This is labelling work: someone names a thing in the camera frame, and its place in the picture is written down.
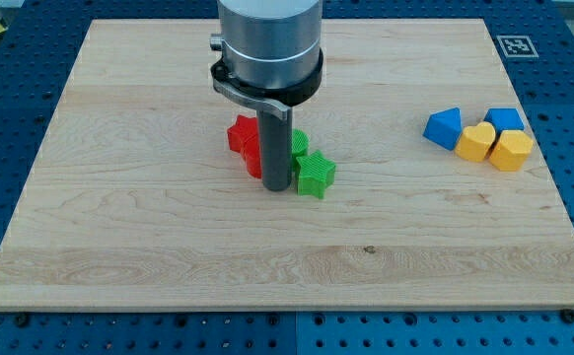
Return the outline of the silver robot arm cylinder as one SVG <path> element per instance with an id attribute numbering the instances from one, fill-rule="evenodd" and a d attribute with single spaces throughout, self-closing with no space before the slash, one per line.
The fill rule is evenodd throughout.
<path id="1" fill-rule="evenodd" d="M 310 77 L 320 60 L 320 0 L 218 0 L 222 58 L 240 81 L 283 89 Z"/>

